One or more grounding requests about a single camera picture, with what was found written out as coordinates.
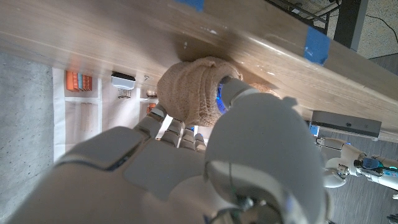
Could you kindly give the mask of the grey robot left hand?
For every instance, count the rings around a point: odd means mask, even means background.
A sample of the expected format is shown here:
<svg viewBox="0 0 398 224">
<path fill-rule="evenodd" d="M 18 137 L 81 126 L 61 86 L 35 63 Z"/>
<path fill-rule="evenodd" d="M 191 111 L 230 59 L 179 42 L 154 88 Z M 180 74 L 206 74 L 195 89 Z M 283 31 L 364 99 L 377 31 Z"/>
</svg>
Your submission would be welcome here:
<svg viewBox="0 0 398 224">
<path fill-rule="evenodd" d="M 315 143 L 325 162 L 323 183 L 326 188 L 345 185 L 349 175 L 365 175 L 370 179 L 383 176 L 379 161 L 367 157 L 366 153 L 346 141 L 317 137 Z"/>
</svg>

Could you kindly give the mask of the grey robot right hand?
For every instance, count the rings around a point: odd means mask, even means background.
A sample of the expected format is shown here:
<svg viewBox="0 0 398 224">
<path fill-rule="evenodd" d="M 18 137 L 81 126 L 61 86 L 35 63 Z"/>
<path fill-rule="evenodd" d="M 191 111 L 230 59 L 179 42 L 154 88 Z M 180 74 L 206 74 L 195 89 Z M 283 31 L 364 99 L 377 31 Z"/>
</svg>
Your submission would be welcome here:
<svg viewBox="0 0 398 224">
<path fill-rule="evenodd" d="M 206 149 L 156 140 L 166 112 L 76 145 L 10 223 L 325 223 L 323 158 L 293 98 L 235 78 Z"/>
</svg>

